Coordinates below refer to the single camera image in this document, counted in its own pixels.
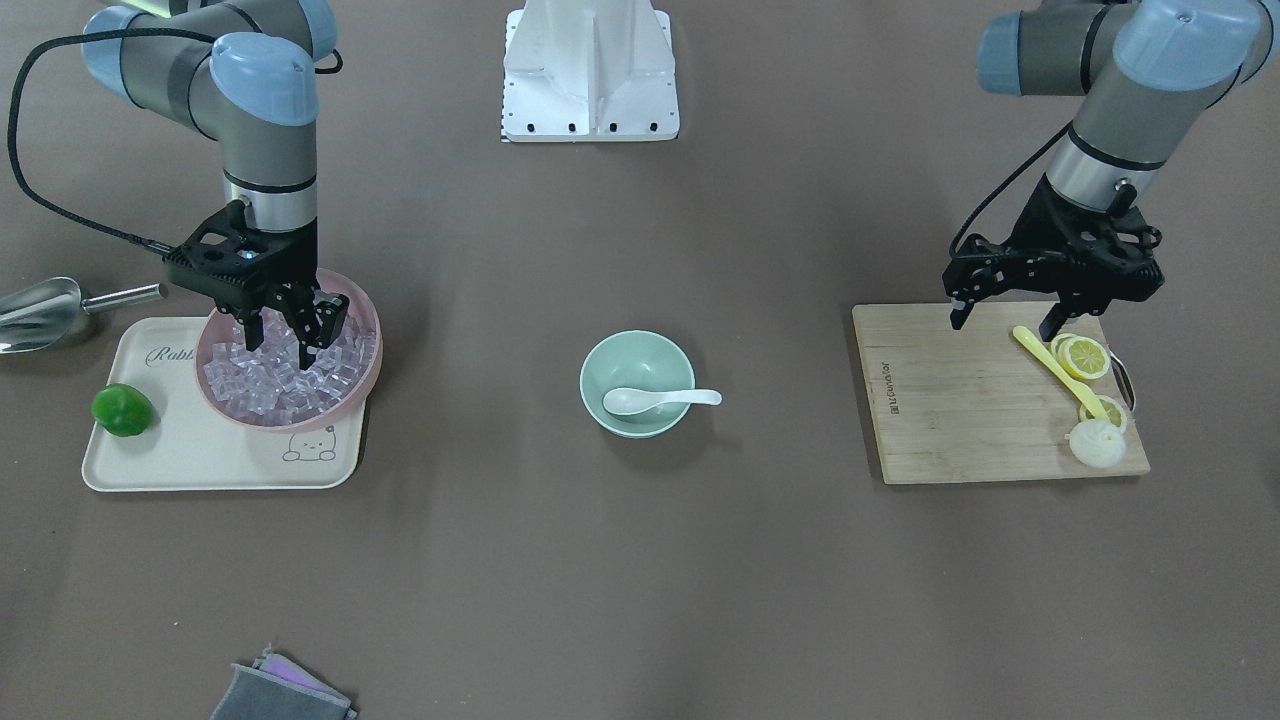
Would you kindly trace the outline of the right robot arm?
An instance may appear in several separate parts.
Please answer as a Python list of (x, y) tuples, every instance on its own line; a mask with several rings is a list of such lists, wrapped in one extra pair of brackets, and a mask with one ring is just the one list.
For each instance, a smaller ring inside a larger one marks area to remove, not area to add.
[(349, 310), (317, 281), (316, 61), (337, 54), (335, 22), (325, 1), (219, 1), (170, 17), (108, 6), (20, 65), (6, 124), (15, 182), (38, 200), (17, 149), (27, 77), (45, 53), (79, 46), (102, 87), (220, 145), (227, 199), (182, 243), (91, 228), (159, 255), (173, 284), (236, 319), (247, 350), (264, 341), (262, 311), (278, 313), (308, 369)]

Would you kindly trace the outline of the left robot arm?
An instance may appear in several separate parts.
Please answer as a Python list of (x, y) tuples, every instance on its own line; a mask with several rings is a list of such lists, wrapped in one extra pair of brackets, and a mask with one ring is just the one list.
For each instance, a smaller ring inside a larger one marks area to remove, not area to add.
[(1149, 299), (1162, 234), (1139, 197), (1201, 114), (1276, 56), (1275, 1), (1043, 1), (993, 18), (975, 55), (984, 91), (1083, 102), (1046, 143), (1053, 159), (1009, 237), (956, 233), (942, 274), (951, 327), (1010, 290), (1057, 296), (1046, 341)]

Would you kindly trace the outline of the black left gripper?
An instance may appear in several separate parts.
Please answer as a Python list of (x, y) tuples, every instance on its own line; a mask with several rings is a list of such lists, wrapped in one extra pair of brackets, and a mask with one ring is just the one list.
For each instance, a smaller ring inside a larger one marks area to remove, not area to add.
[(964, 328), (975, 304), (1010, 290), (1056, 293), (1038, 327), (1048, 343), (1076, 319), (1076, 311), (1103, 311), (1111, 301), (1142, 302), (1162, 284), (1155, 249), (1162, 236), (1137, 206), (1130, 184), (1103, 196), (1100, 211), (1059, 195), (1041, 178), (1011, 234), (991, 243), (969, 234), (943, 270), (952, 297), (948, 322)]

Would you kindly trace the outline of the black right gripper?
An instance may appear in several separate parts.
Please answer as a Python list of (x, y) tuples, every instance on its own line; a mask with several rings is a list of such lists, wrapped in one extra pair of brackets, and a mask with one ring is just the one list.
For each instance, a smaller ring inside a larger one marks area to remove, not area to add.
[(172, 283), (236, 315), (248, 352), (265, 342), (261, 309), (284, 315), (297, 338), (302, 372), (334, 345), (349, 310), (346, 295), (326, 292), (316, 282), (315, 219), (292, 231), (264, 231), (250, 224), (246, 204), (233, 200), (163, 261)]

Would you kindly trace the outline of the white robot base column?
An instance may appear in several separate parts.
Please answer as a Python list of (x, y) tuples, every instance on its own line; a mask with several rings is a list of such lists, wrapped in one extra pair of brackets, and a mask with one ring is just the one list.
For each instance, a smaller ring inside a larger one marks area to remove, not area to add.
[(671, 19), (652, 3), (527, 1), (504, 29), (503, 141), (678, 137)]

